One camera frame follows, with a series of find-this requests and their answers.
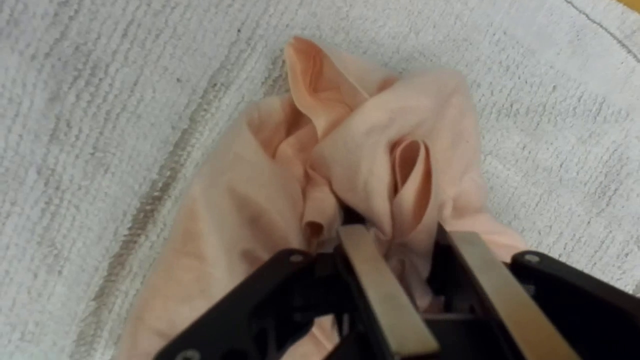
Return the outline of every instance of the peach fabric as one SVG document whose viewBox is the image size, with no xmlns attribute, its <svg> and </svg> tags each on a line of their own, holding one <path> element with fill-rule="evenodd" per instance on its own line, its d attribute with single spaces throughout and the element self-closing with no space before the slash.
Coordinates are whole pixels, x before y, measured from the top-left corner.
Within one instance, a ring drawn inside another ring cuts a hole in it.
<svg viewBox="0 0 640 360">
<path fill-rule="evenodd" d="M 195 175 L 119 358 L 152 358 L 276 251 L 330 249 L 339 202 L 367 221 L 419 311 L 435 223 L 480 233 L 504 261 L 521 251 L 484 206 L 460 75 L 397 77 L 305 38 L 292 38 L 283 58 L 290 96 L 250 108 Z M 321 323 L 288 357 L 321 358 L 331 345 Z"/>
</svg>

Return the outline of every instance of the towel texture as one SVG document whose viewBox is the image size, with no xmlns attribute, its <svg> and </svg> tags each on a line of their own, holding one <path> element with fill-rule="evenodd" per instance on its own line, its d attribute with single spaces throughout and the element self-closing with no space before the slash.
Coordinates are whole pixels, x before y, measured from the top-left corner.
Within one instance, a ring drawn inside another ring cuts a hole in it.
<svg viewBox="0 0 640 360">
<path fill-rule="evenodd" d="M 397 77 L 293 38 L 290 96 L 252 106 L 185 193 L 167 251 L 124 337 L 152 354 L 281 249 L 331 249 L 339 205 L 365 219 L 380 252 L 426 311 L 435 225 L 474 230 L 504 261 L 521 249 L 484 208 L 477 134 L 460 75 Z M 321 358 L 328 323 L 292 354 Z"/>
<path fill-rule="evenodd" d="M 640 16 L 616 0 L 1 0 L 1 360 L 112 360 L 177 193 L 314 37 L 460 68 L 487 208 L 640 294 Z"/>
</svg>

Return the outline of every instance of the fabric fold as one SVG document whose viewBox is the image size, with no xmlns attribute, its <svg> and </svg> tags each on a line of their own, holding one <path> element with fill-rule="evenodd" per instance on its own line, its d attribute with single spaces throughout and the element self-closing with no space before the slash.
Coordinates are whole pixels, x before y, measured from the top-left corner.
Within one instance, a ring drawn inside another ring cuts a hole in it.
<svg viewBox="0 0 640 360">
<path fill-rule="evenodd" d="M 437 223 L 477 233 L 502 261 L 523 249 L 484 206 L 460 75 L 397 77 L 308 38 L 292 38 L 283 58 L 290 96 L 252 106 L 195 175 L 119 358 L 152 358 L 273 252 L 331 249 L 339 205 L 365 219 L 421 312 L 433 307 L 424 279 Z M 321 358 L 331 345 L 321 321 L 288 357 Z"/>
</svg>

